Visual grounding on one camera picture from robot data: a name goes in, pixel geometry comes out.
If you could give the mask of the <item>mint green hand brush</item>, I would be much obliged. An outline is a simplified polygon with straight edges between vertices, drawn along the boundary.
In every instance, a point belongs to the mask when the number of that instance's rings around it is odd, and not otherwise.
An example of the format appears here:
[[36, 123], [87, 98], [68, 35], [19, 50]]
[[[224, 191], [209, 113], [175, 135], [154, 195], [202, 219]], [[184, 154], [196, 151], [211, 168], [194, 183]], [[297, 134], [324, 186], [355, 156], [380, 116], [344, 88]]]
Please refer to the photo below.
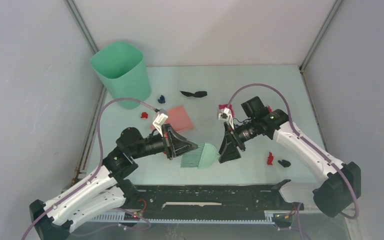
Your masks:
[[196, 143], [198, 148], [182, 156], [181, 168], [206, 169], [219, 160], [217, 148], [211, 143]]

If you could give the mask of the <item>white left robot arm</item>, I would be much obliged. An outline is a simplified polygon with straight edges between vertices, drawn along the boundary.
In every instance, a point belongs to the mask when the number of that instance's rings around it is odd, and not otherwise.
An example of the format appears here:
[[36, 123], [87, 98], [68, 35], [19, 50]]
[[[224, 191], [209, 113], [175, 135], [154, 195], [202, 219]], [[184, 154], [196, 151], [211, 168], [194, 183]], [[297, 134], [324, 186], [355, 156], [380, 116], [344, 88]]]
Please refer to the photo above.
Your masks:
[[198, 145], [170, 124], [162, 132], [143, 137], [135, 127], [124, 129], [116, 147], [91, 174], [57, 197], [39, 199], [29, 206], [32, 224], [41, 240], [66, 240], [83, 223], [114, 208], [133, 208], [139, 191], [127, 178], [139, 166], [136, 159], [163, 153], [172, 160], [198, 149]]

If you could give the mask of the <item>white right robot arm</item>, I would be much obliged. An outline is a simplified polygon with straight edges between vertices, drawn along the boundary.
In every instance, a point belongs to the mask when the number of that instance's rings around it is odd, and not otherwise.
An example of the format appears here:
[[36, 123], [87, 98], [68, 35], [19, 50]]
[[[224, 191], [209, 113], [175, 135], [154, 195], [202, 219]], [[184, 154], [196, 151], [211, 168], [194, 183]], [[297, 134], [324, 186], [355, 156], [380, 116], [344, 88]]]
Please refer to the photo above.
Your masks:
[[328, 217], [343, 214], [361, 196], [361, 169], [354, 163], [344, 163], [309, 139], [289, 115], [281, 109], [270, 111], [259, 97], [242, 103], [248, 121], [233, 122], [231, 109], [224, 107], [217, 113], [224, 122], [224, 137], [219, 149], [219, 162], [241, 158], [245, 143], [257, 136], [266, 136], [293, 153], [312, 173], [316, 183], [297, 183], [285, 179], [275, 186], [271, 204], [284, 209], [290, 203], [315, 205]]

